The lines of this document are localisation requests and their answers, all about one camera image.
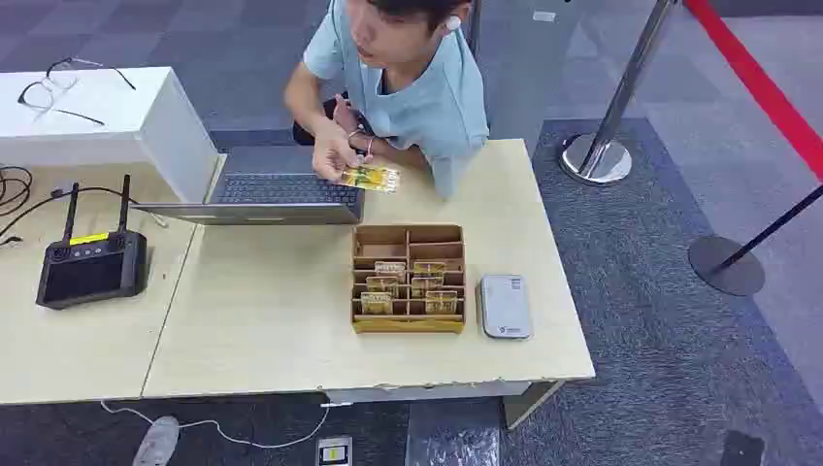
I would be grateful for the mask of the person's right hand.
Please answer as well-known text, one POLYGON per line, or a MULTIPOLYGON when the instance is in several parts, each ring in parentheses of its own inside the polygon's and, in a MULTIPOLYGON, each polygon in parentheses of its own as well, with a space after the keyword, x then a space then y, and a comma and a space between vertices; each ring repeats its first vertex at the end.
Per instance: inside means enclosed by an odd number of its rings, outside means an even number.
POLYGON ((361 164, 349 144, 348 132, 338 123, 326 116, 318 116, 310 127, 314 136, 313 169, 321 178, 338 182, 345 169, 361 164))

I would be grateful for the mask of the person's left hand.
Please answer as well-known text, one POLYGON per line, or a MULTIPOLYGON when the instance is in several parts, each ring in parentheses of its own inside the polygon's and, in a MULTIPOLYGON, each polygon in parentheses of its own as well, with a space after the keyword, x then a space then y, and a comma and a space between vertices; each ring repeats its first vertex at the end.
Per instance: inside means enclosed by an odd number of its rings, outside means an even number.
POLYGON ((356 135, 374 135, 367 119, 342 94, 335 95, 333 119, 343 128, 349 139, 356 135))

